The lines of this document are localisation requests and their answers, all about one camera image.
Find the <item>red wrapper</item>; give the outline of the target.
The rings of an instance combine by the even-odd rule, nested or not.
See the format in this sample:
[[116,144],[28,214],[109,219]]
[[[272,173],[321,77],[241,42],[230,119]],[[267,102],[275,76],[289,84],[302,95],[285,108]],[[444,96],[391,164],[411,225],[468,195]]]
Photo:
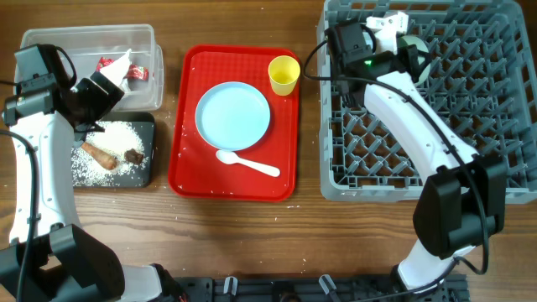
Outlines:
[[149,70],[139,65],[130,65],[125,75],[127,79],[146,81],[149,78]]
[[111,65],[114,62],[114,59],[108,59],[101,57],[97,62],[96,71],[100,71],[102,68]]

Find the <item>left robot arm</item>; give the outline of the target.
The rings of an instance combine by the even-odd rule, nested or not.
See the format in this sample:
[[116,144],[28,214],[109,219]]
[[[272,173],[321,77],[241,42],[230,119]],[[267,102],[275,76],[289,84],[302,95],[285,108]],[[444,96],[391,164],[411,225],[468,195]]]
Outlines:
[[85,78],[52,44],[22,48],[15,58],[21,79],[2,120],[15,147],[17,209],[1,251],[2,286],[18,301],[162,299],[162,268],[123,265],[82,229],[72,185],[71,150],[123,98],[129,57]]

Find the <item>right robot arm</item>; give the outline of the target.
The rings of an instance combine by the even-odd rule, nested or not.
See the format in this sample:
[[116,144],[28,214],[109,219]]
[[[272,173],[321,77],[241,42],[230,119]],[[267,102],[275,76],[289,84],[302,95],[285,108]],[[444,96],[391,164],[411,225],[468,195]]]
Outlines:
[[430,73],[425,42],[393,20],[356,19],[325,30],[328,80],[347,107],[363,106],[388,128],[424,183],[413,224],[418,240],[395,268],[405,293],[440,286],[473,248],[488,268],[489,238],[503,230],[507,167],[465,143],[418,92]]

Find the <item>white rice pile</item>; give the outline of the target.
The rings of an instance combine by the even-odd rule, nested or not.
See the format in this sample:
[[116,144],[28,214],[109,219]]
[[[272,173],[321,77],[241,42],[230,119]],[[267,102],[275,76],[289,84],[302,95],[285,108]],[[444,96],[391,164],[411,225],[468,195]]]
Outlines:
[[146,182],[146,158],[140,165],[128,163],[123,155],[134,148],[145,156],[140,136],[130,122],[98,122],[104,133],[89,133],[86,142],[109,153],[117,159],[114,170],[101,167],[81,147],[73,148],[71,155],[72,183],[74,187],[137,187]]

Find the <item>brown carrot piece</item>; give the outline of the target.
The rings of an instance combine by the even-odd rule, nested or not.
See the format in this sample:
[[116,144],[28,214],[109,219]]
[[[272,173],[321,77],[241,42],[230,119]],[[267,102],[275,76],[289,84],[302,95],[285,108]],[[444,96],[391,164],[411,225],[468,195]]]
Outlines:
[[114,170],[117,167],[117,159],[109,153],[84,142],[81,148],[88,153],[101,167],[106,170]]

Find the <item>dark brown food lump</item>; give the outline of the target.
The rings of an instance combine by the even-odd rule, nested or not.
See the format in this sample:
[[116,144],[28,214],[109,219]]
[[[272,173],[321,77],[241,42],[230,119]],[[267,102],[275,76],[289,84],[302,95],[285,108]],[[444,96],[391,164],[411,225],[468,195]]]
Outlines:
[[134,148],[127,150],[123,157],[128,163],[136,165],[140,165],[144,159],[144,155],[137,152]]

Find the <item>light blue plate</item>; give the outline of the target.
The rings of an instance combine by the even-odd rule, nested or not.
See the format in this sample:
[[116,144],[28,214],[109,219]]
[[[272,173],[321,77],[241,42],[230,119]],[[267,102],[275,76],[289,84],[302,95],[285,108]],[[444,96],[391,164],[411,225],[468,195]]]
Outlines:
[[239,151],[260,141],[271,122],[266,97],[238,81],[223,82],[206,91],[196,105],[195,125],[206,143]]

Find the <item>yellow plastic cup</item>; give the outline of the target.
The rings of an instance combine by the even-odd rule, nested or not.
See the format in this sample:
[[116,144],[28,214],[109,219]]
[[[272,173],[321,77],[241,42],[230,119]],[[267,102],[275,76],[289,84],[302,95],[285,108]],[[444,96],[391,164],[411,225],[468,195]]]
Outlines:
[[288,55],[278,56],[268,65],[268,76],[273,92],[278,96],[290,95],[300,77],[298,60]]

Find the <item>light blue bowl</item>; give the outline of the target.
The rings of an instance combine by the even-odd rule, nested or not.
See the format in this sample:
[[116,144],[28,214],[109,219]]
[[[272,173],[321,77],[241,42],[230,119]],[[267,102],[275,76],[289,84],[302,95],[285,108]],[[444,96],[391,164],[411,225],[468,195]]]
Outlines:
[[416,86],[422,85],[430,74],[431,55],[425,44],[425,42],[414,35],[404,35],[397,39],[398,49],[404,46],[416,45],[420,51],[419,63],[420,63],[420,76],[418,78],[412,78],[412,81]]

